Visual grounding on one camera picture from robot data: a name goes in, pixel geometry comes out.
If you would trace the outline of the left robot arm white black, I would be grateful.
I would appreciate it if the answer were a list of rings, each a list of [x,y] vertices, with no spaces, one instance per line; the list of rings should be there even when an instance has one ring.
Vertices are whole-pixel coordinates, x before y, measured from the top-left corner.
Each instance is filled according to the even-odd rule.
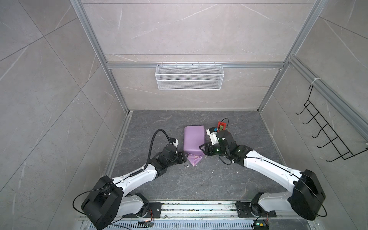
[[[118,216],[135,214],[144,216],[148,211],[149,201],[142,194],[130,192],[141,185],[153,181],[166,173],[167,169],[187,161],[188,153],[177,150],[177,143],[167,144],[163,151],[148,162],[120,177],[111,179],[101,177],[92,190],[86,191],[86,199],[81,204],[81,213],[91,223],[102,230],[113,223]]]

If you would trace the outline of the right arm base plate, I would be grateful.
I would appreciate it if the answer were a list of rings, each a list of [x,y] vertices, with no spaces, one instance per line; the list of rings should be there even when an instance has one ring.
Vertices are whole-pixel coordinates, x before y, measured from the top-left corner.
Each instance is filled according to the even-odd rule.
[[[252,217],[262,217],[262,218],[275,218],[277,217],[275,211],[265,211],[258,204],[252,204],[251,202],[235,202],[238,217],[240,218],[252,218]]]

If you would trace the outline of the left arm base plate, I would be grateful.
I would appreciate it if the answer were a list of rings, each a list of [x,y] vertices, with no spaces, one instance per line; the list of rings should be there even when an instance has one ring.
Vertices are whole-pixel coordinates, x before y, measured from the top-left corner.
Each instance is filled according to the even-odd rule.
[[[163,203],[153,202],[144,204],[141,210],[136,214],[140,218],[160,218]]]

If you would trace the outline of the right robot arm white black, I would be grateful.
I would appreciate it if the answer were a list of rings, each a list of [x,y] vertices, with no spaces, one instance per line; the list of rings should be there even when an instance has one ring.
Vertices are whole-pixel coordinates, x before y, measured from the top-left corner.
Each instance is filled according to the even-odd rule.
[[[264,217],[272,211],[293,211],[306,220],[315,220],[323,209],[325,192],[310,170],[299,171],[272,161],[245,145],[239,145],[227,130],[210,128],[209,143],[200,146],[207,156],[225,157],[230,163],[254,170],[286,189],[280,193],[259,192],[251,201],[253,215]]]

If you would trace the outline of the pink wrapping paper sheet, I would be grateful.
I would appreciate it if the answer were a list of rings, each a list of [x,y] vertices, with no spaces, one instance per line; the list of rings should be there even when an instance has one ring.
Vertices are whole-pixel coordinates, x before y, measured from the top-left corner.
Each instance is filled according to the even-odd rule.
[[[188,160],[192,166],[196,166],[203,158],[204,153],[200,149],[205,143],[204,126],[186,126],[184,128],[184,152],[188,153]]]

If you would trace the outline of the red tape dispenser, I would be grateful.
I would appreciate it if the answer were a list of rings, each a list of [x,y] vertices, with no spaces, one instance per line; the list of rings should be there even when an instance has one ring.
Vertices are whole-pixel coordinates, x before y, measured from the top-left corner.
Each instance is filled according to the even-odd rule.
[[[219,122],[218,123],[218,127],[217,127],[217,131],[223,131],[227,128],[227,123],[226,122]]]

